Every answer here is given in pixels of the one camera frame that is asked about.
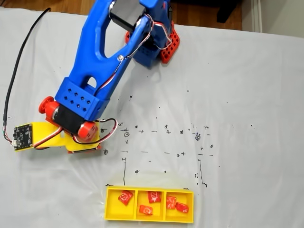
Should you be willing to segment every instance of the yellow tray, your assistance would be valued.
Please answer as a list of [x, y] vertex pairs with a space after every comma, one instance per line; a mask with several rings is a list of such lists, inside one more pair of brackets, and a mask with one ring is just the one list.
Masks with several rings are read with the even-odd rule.
[[[122, 190], [133, 193], [128, 205], [118, 200]], [[161, 192], [161, 202], [149, 203], [148, 191]], [[176, 201], [187, 204], [188, 213], [176, 209], [167, 209], [166, 199], [175, 196]], [[189, 190], [159, 189], [159, 188], [136, 188], [136, 187], [108, 187], [105, 205], [105, 220], [128, 220], [147, 222], [180, 222], [193, 223], [193, 192]], [[139, 206], [145, 205], [153, 208], [153, 215], [145, 215], [139, 212]]]

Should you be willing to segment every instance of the black cable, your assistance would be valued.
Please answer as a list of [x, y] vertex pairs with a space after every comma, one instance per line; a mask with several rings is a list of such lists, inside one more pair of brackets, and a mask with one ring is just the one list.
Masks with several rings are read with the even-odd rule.
[[2, 1], [2, 3], [0, 4], [0, 6], [2, 6], [4, 2], [5, 2], [5, 0]]
[[16, 77], [16, 73], [17, 73], [17, 69], [18, 69], [18, 65], [19, 65], [19, 61], [20, 61], [20, 58], [21, 58], [21, 55], [22, 55], [22, 51], [24, 49], [24, 46], [31, 34], [31, 32], [33, 31], [34, 27], [36, 26], [36, 24], [40, 21], [40, 19], [48, 12], [50, 11], [51, 8], [47, 8], [45, 11], [43, 11], [43, 13], [37, 18], [37, 20], [34, 22], [34, 24], [32, 25], [32, 27], [30, 28], [27, 36], [25, 37], [22, 45], [21, 45], [21, 48], [20, 48], [20, 51], [19, 51], [19, 54], [18, 54], [18, 57], [17, 57], [17, 60], [16, 60], [16, 64], [15, 64], [15, 67], [14, 67], [14, 71], [13, 71], [13, 75], [11, 77], [11, 80], [10, 80], [10, 84], [9, 84], [9, 88], [8, 88], [8, 92], [6, 94], [6, 98], [5, 98], [5, 105], [4, 105], [4, 113], [3, 113], [3, 126], [6, 127], [6, 124], [7, 124], [7, 119], [8, 119], [8, 107], [9, 107], [9, 98], [10, 98], [10, 93], [11, 93], [11, 89], [13, 87], [13, 84], [14, 84], [14, 80], [15, 80], [15, 77]]

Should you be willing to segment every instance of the white sheet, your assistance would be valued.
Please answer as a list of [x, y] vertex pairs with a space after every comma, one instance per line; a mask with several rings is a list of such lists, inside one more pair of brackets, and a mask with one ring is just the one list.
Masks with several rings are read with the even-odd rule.
[[[39, 14], [0, 9], [1, 113], [19, 48]], [[38, 105], [69, 75], [85, 19], [48, 13], [33, 31], [10, 99], [9, 135], [44, 120]], [[107, 52], [124, 44], [116, 29], [109, 28], [117, 36], [107, 35]], [[103, 114], [123, 124], [103, 151], [15, 153], [0, 140], [0, 227], [304, 226], [304, 40], [176, 30], [180, 47], [168, 65], [149, 70], [131, 61]], [[128, 186], [194, 191], [194, 224], [104, 221], [105, 185], [124, 184], [122, 158]]]

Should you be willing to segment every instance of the black circuit board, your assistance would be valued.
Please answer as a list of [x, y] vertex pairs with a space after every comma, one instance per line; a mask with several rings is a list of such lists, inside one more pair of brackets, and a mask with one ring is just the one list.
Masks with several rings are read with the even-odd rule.
[[33, 126], [27, 124], [14, 128], [15, 150], [22, 150], [33, 146]]

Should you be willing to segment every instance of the black line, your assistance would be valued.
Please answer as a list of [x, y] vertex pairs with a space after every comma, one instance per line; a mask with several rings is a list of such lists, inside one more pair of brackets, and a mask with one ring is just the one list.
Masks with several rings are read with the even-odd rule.
[[199, 163], [199, 168], [200, 168], [201, 183], [204, 184], [204, 182], [203, 182], [203, 177], [202, 177], [202, 175], [201, 175], [201, 163]]
[[125, 177], [125, 163], [127, 161], [127, 158], [124, 159], [124, 172], [123, 172], [123, 181], [124, 181], [124, 177]]

